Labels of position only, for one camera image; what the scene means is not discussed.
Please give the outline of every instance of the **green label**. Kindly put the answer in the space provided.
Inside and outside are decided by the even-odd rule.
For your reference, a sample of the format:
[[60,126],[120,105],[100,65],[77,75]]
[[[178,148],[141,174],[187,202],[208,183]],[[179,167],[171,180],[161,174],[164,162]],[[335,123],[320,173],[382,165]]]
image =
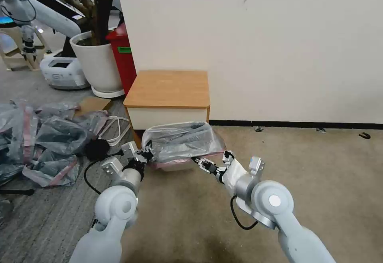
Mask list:
[[119,53],[132,53],[130,47],[117,47]]

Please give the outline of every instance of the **trash bin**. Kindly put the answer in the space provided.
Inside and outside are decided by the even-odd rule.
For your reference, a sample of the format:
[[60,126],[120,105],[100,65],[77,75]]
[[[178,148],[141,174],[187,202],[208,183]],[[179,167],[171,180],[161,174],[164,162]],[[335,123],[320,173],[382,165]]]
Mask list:
[[124,88],[125,94],[128,94],[128,91],[136,78],[136,68],[134,66],[125,23],[121,24],[118,28],[108,34],[107,40],[109,40],[112,45],[122,87]]

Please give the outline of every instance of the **cardboard piece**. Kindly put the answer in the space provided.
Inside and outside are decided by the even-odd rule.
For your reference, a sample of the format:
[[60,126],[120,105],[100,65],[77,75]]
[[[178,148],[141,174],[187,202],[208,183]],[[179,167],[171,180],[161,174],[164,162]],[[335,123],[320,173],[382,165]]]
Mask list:
[[84,115],[90,111],[108,110],[112,105],[110,99],[100,97],[86,97],[80,102],[80,110],[76,110],[75,117]]

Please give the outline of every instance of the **white robot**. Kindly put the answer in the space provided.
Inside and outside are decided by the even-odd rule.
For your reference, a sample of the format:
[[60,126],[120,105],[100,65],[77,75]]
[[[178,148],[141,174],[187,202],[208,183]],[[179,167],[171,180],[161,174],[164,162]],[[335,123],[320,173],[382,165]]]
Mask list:
[[[121,12],[120,0],[113,0],[112,6]],[[31,55],[36,59],[34,34],[37,32],[33,20],[37,20],[66,36],[61,51],[44,58],[40,69],[48,84],[57,89],[81,89],[88,87],[73,49],[69,43],[71,37],[89,30],[84,15],[77,9],[60,0],[1,0],[0,9],[20,27],[22,33],[24,59]]]
[[[146,163],[151,160],[150,146],[137,150],[134,142],[122,146],[132,160],[123,167],[117,158],[106,160],[102,166],[113,176],[113,186],[102,192],[96,201],[98,223],[85,234],[72,254],[70,263],[110,262],[121,257],[121,236],[136,218],[137,194],[144,176]],[[235,159],[231,151],[223,155],[223,167],[206,158],[192,158],[199,167],[213,174],[224,184],[230,195],[231,209],[236,222],[245,230],[258,223],[270,229],[279,229],[278,239],[291,263],[335,263],[322,241],[309,229],[301,226],[293,214],[294,201],[286,187],[271,180],[261,180],[265,166],[256,156],[250,160],[249,172]],[[256,221],[249,227],[237,219],[233,202]]]

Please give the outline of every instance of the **black baseboard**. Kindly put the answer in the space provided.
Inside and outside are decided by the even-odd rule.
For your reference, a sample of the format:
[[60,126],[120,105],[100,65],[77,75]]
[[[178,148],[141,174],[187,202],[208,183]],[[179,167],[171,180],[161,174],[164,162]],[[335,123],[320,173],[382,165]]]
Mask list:
[[325,129],[383,129],[382,123],[316,123],[299,121],[231,121],[209,120],[210,125],[240,126],[240,127],[296,127],[296,128],[325,128]]

